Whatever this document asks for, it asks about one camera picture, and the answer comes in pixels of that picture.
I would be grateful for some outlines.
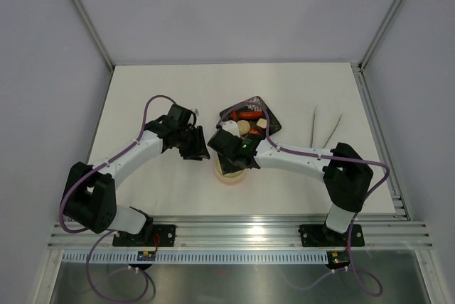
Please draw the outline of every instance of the robotic arm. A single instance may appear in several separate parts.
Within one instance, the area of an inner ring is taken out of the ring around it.
[[[283,150],[312,153],[318,156],[338,156],[360,159],[352,147],[338,143],[335,149],[299,148],[280,144],[275,148],[257,134],[248,134],[241,139],[237,134],[237,124],[223,122],[208,146],[229,162],[241,169],[276,168],[301,173],[321,181],[326,185],[332,206],[325,225],[331,231],[345,233],[354,215],[362,210],[373,171],[366,164],[312,158]]]
[[[210,159],[203,128],[195,124],[195,112],[173,104],[167,115],[145,125],[141,139],[132,148],[128,149],[129,144],[93,165],[76,163],[70,169],[63,197],[84,175],[103,164],[106,166],[77,186],[66,202],[64,214],[95,233],[113,229],[143,234],[151,218],[136,209],[117,205],[115,191],[137,168],[168,149],[177,148],[187,160]]]

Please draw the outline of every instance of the wall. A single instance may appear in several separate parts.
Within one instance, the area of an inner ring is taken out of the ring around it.
[[[0,302],[29,303],[109,73],[68,0],[0,0]]]
[[[359,61],[392,0],[82,0],[117,65]]]
[[[455,0],[405,0],[366,68],[416,219],[455,297]]]

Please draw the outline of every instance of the white table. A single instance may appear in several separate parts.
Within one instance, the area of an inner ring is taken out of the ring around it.
[[[348,63],[117,66],[109,88],[91,161],[107,157],[139,131],[146,101],[166,94],[200,112],[205,141],[215,132],[220,110],[259,95],[281,122],[275,141],[309,146],[318,105],[314,146],[349,143],[364,159],[378,161],[368,120]],[[151,103],[149,120],[166,114],[171,103]],[[117,203],[150,215],[320,215],[331,205],[325,186],[283,170],[249,170],[237,185],[224,185],[210,161],[183,161],[176,149],[145,163],[117,191]],[[373,182],[383,172],[373,167]],[[364,214],[394,214],[390,192],[382,185],[365,203]]]

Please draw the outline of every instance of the mounting plate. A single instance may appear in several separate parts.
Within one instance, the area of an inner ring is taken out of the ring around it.
[[[348,233],[339,234],[331,231],[326,234],[327,228],[324,224],[302,224],[299,226],[301,245],[303,247],[346,247],[348,245]],[[365,246],[362,227],[359,224],[353,225],[353,233],[350,238],[352,247]]]
[[[150,240],[140,241],[140,237],[135,234],[126,232],[120,232],[119,237],[114,237],[112,240],[112,246],[115,247],[155,247],[155,241],[153,236],[159,235],[160,243],[159,247],[173,247],[176,240],[176,225],[174,224],[154,224],[151,231]]]

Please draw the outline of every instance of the metal floor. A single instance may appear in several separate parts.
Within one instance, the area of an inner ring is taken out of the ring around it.
[[[364,294],[352,273],[329,276],[306,292],[297,291],[289,284],[313,283],[327,272],[322,265],[153,265],[147,272],[156,285],[156,295],[153,298],[149,289],[140,303],[430,303],[412,251],[357,251],[354,258],[359,267],[372,271],[382,281],[382,297]],[[93,264],[90,274],[97,283],[119,267],[124,266]],[[367,278],[365,284],[372,291],[377,290]],[[139,295],[143,286],[141,276],[126,272],[107,279],[97,288],[116,300],[129,300]],[[51,303],[106,303],[88,289],[85,265],[63,263]]]

